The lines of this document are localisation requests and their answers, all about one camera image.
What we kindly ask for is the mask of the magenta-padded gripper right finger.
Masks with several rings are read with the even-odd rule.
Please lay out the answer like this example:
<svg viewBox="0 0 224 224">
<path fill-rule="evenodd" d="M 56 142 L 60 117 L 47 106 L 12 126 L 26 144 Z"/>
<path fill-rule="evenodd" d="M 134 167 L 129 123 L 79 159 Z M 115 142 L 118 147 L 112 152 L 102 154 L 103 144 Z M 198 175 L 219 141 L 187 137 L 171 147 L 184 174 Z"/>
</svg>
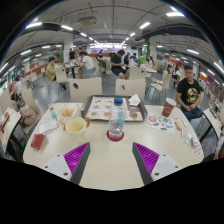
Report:
<svg viewBox="0 0 224 224">
<path fill-rule="evenodd" d="M 132 152 L 145 185 L 182 169 L 168 154 L 158 154 L 139 143 L 133 143 Z"/>
</svg>

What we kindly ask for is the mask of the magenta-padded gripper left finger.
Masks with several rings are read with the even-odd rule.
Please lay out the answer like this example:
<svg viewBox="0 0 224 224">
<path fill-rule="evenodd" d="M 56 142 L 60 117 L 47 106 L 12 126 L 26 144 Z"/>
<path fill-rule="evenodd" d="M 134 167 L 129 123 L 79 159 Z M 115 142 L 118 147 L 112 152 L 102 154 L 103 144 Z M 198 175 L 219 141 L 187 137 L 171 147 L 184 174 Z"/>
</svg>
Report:
<svg viewBox="0 0 224 224">
<path fill-rule="evenodd" d="M 90 143 L 84 143 L 68 153 L 52 157 L 42 169 L 65 180 L 79 184 L 90 154 Z"/>
</svg>

